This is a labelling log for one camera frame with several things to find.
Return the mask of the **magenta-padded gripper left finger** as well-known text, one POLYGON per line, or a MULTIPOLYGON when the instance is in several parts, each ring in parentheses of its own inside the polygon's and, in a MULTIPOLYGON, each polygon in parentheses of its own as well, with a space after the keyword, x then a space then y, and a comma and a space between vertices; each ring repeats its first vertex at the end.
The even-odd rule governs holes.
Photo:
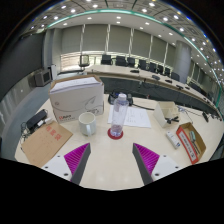
POLYGON ((65 155, 56 155, 42 169, 79 185, 91 153, 90 144, 84 144, 65 155))

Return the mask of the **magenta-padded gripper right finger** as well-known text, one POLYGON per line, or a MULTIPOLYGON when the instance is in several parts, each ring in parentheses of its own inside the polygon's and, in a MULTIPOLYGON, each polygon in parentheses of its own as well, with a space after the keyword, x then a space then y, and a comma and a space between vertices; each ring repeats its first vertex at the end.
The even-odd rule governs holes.
POLYGON ((168 155, 159 155, 137 143, 133 144, 132 153, 135 157, 141 178, 145 185, 181 169, 181 167, 168 155))

